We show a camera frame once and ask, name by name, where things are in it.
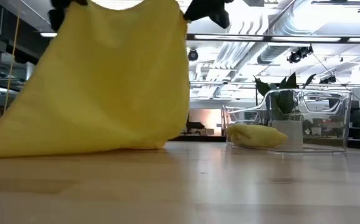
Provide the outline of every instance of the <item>green plant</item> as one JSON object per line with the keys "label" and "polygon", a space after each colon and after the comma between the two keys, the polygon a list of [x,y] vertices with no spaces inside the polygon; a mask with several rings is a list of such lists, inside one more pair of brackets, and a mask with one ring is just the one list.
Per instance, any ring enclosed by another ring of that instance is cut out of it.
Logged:
{"label": "green plant", "polygon": [[[316,74],[311,75],[306,83],[303,85],[303,89],[306,88],[307,85],[311,83]],[[267,84],[262,82],[259,78],[255,77],[256,88],[258,92],[262,96],[266,96],[266,94],[270,90],[276,90],[276,84]],[[294,108],[297,106],[298,101],[294,97],[294,93],[291,89],[298,88],[296,84],[296,73],[294,72],[289,78],[286,77],[281,81],[279,85],[279,89],[288,89],[284,91],[279,91],[278,93],[270,94],[269,97],[266,97],[266,106],[269,108],[271,105],[271,109],[273,111],[273,116],[276,116],[276,119],[282,119],[284,115],[290,114],[294,111]]]}

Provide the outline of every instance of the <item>wooden table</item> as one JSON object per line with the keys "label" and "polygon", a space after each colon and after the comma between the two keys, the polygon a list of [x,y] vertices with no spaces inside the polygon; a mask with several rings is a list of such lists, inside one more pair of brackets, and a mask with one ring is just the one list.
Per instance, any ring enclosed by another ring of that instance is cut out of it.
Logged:
{"label": "wooden table", "polygon": [[0,159],[0,224],[360,224],[360,151],[224,143]]}

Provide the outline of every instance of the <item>yellow cloth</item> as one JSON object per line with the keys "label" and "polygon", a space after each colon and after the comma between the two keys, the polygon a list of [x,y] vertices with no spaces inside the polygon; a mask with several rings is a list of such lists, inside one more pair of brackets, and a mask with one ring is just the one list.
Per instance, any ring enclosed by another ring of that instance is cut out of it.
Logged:
{"label": "yellow cloth", "polygon": [[0,119],[0,157],[163,147],[189,109],[186,29],[175,0],[72,3]]}
{"label": "yellow cloth", "polygon": [[287,140],[277,129],[262,125],[233,124],[227,128],[227,135],[232,143],[251,147],[275,147]]}

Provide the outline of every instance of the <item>clear plastic bin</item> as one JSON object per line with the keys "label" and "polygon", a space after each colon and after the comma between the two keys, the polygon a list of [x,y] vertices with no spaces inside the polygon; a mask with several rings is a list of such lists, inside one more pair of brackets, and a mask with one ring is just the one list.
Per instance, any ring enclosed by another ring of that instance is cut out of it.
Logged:
{"label": "clear plastic bin", "polygon": [[[224,128],[258,124],[288,136],[280,152],[344,152],[349,134],[351,94],[303,89],[272,90],[253,108],[223,106]],[[227,143],[235,145],[227,136]]]}

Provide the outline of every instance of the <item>ceiling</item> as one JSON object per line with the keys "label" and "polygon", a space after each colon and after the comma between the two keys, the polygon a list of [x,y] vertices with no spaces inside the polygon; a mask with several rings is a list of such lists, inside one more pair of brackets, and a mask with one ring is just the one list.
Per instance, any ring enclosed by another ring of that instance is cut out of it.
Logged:
{"label": "ceiling", "polygon": [[[49,0],[21,0],[21,17],[40,31],[50,31],[47,12]],[[112,9],[132,7],[140,0],[94,0]],[[284,14],[273,22],[291,0],[278,0],[278,4],[250,7],[248,0],[234,0],[226,4],[230,27],[220,28],[209,18],[189,25],[189,33],[203,34],[271,34],[271,35],[358,35],[360,36],[360,6],[317,6],[312,0],[296,0]],[[16,1],[0,0],[6,8],[15,11]],[[191,0],[178,0],[181,9],[187,9]],[[189,49],[196,49],[199,58],[190,62],[191,81],[252,82],[253,75],[264,82],[279,83],[296,72],[298,83],[311,74],[320,77],[336,74],[342,83],[360,84],[360,45],[313,44],[314,55],[299,63],[290,64],[287,57],[300,45],[273,45],[251,42],[188,41]],[[191,97],[253,99],[255,91],[241,85],[191,85]]]}

